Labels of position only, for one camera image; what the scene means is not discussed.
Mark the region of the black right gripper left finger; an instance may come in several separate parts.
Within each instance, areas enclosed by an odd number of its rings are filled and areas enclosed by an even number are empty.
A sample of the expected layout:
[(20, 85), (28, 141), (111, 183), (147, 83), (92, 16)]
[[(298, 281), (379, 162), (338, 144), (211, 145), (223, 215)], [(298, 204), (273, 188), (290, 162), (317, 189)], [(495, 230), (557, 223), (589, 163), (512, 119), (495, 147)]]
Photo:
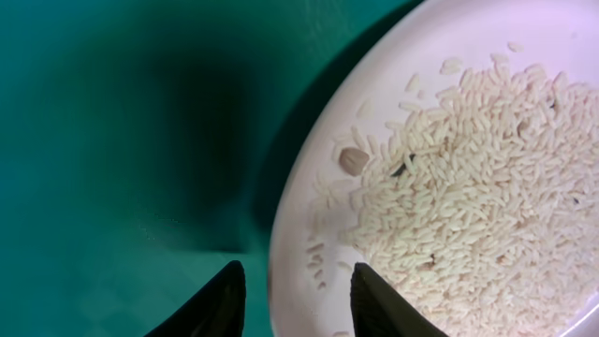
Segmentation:
[(233, 260), (146, 337), (242, 337), (245, 301), (244, 268)]

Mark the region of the teal right gripper right finger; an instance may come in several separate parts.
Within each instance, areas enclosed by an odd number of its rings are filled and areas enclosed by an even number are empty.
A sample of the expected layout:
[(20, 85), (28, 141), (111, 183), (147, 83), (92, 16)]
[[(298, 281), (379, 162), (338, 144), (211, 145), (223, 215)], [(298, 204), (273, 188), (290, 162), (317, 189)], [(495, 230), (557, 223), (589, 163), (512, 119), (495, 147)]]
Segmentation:
[(350, 308), (356, 337), (447, 337), (363, 262), (352, 273)]

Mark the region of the large white plate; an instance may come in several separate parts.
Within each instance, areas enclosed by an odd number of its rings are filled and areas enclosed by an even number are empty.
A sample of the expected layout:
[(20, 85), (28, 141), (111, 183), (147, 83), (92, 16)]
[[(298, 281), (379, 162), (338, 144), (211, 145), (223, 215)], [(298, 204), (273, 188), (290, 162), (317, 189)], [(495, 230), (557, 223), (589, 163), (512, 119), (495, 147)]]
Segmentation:
[(342, 192), (358, 186), (338, 164), (353, 130), (386, 142), (388, 121), (404, 121), (403, 101), (424, 108), (438, 91), (456, 84), (459, 74), (443, 73), (445, 60), (459, 69), (483, 69), (494, 53), (508, 55), (513, 70), (539, 63), (553, 76), (598, 82), (596, 0), (426, 1), (391, 28), (360, 60), (322, 109), (287, 179), (270, 242), (269, 305), (277, 336), (333, 336), (353, 331), (349, 307), (350, 273), (359, 260), (339, 244), (337, 231), (356, 222), (346, 205), (334, 207), (320, 236), (321, 280), (310, 267), (310, 225), (314, 182), (342, 182)]

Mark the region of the pile of white rice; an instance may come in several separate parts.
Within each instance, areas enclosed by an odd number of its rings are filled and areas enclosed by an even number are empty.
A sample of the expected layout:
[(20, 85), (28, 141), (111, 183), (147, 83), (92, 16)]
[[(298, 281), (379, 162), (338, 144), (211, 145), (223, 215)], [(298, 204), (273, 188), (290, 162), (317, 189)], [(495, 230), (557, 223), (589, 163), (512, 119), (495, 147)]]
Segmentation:
[(401, 102), (387, 139), (336, 139), (345, 177), (314, 181), (307, 269), (325, 288), (339, 243), (450, 336), (564, 333), (598, 290), (598, 92), (500, 52), (441, 73), (459, 81)]

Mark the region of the teal serving tray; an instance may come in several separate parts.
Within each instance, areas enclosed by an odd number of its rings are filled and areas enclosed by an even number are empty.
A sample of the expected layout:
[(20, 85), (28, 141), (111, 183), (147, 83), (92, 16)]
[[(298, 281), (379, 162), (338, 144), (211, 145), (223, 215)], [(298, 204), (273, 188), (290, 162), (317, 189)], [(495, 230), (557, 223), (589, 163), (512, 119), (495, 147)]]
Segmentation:
[(141, 336), (268, 251), (315, 119), (411, 1), (1, 0), (1, 332)]

